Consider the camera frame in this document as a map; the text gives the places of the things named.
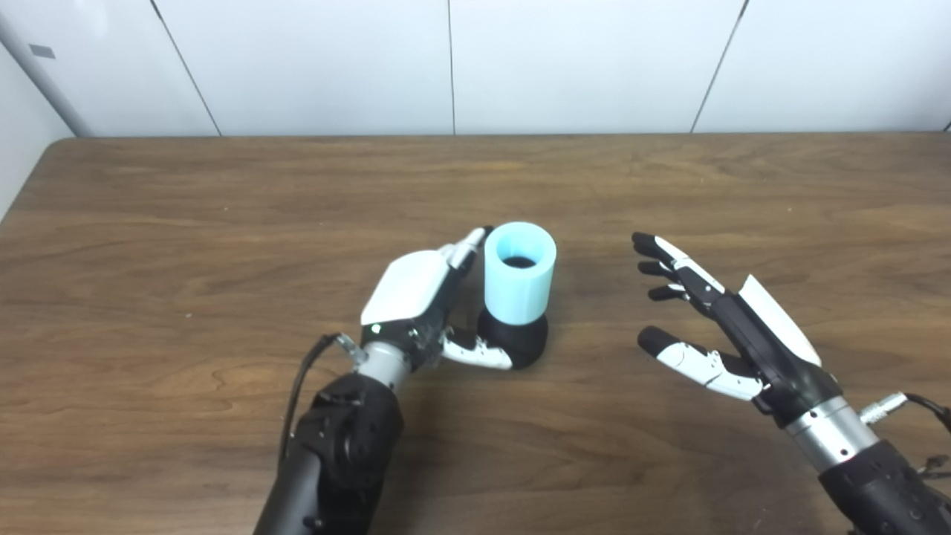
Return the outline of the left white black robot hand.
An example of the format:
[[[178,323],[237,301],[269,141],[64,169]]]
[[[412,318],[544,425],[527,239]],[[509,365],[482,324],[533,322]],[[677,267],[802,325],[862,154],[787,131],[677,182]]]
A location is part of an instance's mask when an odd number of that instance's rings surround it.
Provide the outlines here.
[[[366,355],[354,372],[397,392],[411,373],[446,358],[479,368],[512,370],[513,357],[473,331],[454,328],[449,313],[492,227],[435,250],[391,261],[360,315]]]

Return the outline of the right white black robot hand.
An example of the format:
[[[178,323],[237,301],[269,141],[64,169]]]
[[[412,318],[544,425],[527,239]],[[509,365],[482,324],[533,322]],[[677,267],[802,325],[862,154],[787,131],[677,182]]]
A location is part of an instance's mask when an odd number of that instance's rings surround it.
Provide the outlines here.
[[[709,350],[647,326],[637,341],[653,359],[713,392],[753,403],[819,473],[883,450],[804,332],[753,276],[731,291],[660,236],[633,233],[632,246],[644,257],[639,271],[668,281],[649,292],[652,301],[688,302],[736,348],[734,355]]]

